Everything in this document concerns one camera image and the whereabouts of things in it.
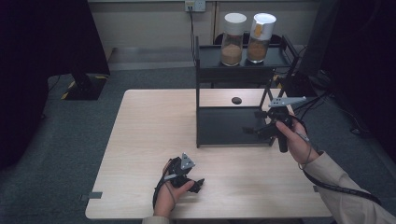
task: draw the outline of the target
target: cabinet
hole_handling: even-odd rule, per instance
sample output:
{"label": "cabinet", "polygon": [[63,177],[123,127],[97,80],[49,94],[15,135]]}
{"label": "cabinet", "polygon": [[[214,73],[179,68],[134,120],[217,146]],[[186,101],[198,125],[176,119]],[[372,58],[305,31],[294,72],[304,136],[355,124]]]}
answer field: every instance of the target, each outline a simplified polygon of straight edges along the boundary
{"label": "cabinet", "polygon": [[[265,119],[257,119],[254,114],[262,111],[263,101],[268,94],[272,100],[270,87],[277,68],[289,68],[285,78],[287,86],[297,62],[298,53],[283,35],[279,44],[271,44],[262,63],[251,63],[247,59],[247,46],[244,46],[241,63],[226,66],[220,61],[221,46],[200,46],[195,40],[196,68],[196,125],[197,147],[201,145],[245,145],[269,144],[274,138],[261,139],[255,134],[244,133],[245,127],[265,125]],[[201,83],[207,82],[254,82],[265,86],[262,99],[254,106],[201,106]],[[233,98],[238,105],[238,98]]]}

